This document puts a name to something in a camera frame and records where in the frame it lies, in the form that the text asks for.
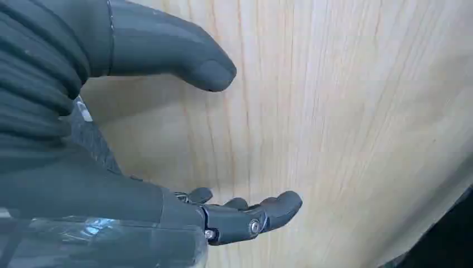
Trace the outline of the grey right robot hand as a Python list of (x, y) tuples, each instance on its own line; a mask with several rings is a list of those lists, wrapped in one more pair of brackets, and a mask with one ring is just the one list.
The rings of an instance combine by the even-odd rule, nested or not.
[(1, 266), (204, 267), (209, 246), (255, 239), (302, 206), (287, 191), (209, 204), (114, 173), (70, 138), (83, 85), (169, 73), (208, 92), (237, 69), (199, 26), (128, 1), (1, 2)]

